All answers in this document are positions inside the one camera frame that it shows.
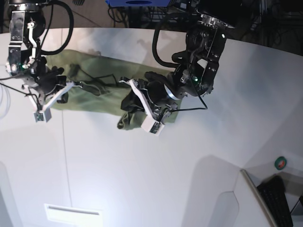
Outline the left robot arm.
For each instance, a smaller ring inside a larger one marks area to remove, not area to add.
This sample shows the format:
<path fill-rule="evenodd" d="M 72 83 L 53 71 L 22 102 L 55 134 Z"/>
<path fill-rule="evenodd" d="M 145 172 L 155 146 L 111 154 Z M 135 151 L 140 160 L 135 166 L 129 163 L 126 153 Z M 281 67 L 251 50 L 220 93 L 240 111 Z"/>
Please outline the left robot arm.
<path fill-rule="evenodd" d="M 164 76 L 148 71 L 143 79 L 123 78 L 131 91 L 121 102 L 121 109 L 130 114 L 143 112 L 161 121 L 168 114 L 180 112 L 177 102 L 185 96 L 202 98 L 210 94 L 227 40 L 225 31 L 236 27 L 241 8 L 240 0 L 200 0 L 192 11 L 173 12 L 162 18 L 154 29 L 152 54 L 172 73 Z M 160 58 L 157 45 L 162 27 L 172 19 L 186 22 L 186 47 L 167 62 Z"/>

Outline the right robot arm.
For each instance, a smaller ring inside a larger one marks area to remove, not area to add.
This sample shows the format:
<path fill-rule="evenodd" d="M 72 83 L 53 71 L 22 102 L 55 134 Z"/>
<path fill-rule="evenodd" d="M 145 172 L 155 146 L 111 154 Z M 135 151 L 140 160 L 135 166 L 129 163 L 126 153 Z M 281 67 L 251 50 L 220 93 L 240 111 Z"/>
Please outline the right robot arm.
<path fill-rule="evenodd" d="M 54 51 L 43 49 L 51 22 L 46 22 L 43 8 L 54 6 L 66 10 L 69 18 L 69 31 L 65 42 Z M 71 8 L 60 0 L 10 0 L 10 43 L 6 71 L 3 80 L 21 79 L 39 95 L 36 101 L 43 104 L 47 99 L 67 87 L 63 68 L 47 67 L 47 56 L 59 54 L 69 43 L 73 29 L 74 16 Z"/>

